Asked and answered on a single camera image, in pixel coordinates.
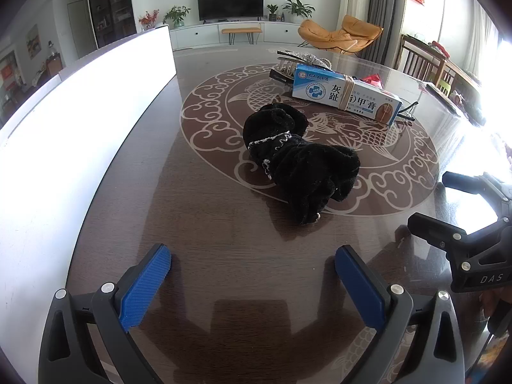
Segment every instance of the black velvet hair tie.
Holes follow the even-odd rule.
[[[274,103],[250,115],[243,131],[251,157],[281,187],[300,225],[317,221],[330,198],[345,199],[360,165],[348,147],[305,141],[307,126],[304,114]]]

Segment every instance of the blue gripper pad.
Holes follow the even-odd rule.
[[[139,269],[140,273],[122,297],[120,304],[119,322],[125,332],[142,322],[149,304],[171,269],[171,252],[165,245],[160,245],[145,266],[139,266],[131,268],[135,271]]]
[[[372,279],[375,285],[372,283],[369,276],[374,274],[349,245],[336,250],[334,264],[336,273],[357,307],[364,324],[376,329],[377,332],[382,330],[386,324],[387,310],[386,300],[382,294],[382,291],[386,292],[383,284],[376,278]]]

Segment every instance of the television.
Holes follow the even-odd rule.
[[[197,0],[199,20],[262,17],[263,0]]]

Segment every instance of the ointment box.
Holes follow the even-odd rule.
[[[300,63],[294,73],[292,96],[342,108],[340,100],[345,84],[342,74]],[[342,109],[391,125],[401,106],[402,102],[396,95],[366,82],[354,80],[347,107]]]

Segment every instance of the vase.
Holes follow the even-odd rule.
[[[301,24],[304,21],[304,16],[299,16],[296,14],[292,14],[290,16],[290,21],[295,24]]]

